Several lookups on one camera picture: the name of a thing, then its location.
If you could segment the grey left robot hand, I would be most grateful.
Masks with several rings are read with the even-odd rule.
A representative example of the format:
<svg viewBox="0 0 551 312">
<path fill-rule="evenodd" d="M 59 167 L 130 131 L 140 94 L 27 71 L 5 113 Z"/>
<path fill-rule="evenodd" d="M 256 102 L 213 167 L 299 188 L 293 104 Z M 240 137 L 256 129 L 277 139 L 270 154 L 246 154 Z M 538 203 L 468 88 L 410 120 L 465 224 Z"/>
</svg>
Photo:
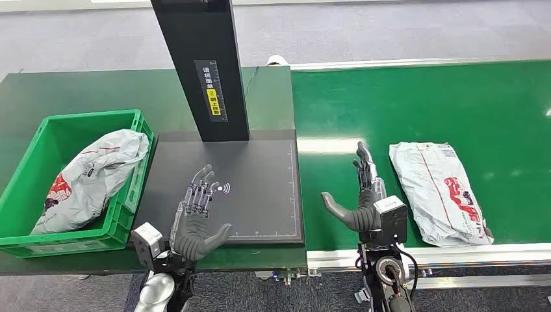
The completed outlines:
<svg viewBox="0 0 551 312">
<path fill-rule="evenodd" d="M 232 225 L 222 224 L 209 235 L 209 204 L 218 191 L 211 164 L 195 173 L 180 200 L 170 232 L 170 250 L 186 260 L 199 261 L 222 246 L 229 238 Z"/>
</svg>

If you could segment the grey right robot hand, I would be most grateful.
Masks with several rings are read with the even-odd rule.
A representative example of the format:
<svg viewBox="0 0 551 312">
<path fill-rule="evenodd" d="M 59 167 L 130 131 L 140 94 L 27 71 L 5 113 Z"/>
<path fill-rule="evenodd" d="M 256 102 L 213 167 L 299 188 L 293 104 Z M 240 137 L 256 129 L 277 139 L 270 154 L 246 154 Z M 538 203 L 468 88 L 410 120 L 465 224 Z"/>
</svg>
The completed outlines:
<svg viewBox="0 0 551 312">
<path fill-rule="evenodd" d="M 328 192 L 321 192 L 324 207 L 347 228 L 354 232 L 378 230 L 380 217 L 375 203 L 386 196 L 384 182 L 378 176 L 376 165 L 365 143 L 357 143 L 357 160 L 353 161 L 359 182 L 358 207 L 349 210 L 338 204 Z"/>
</svg>

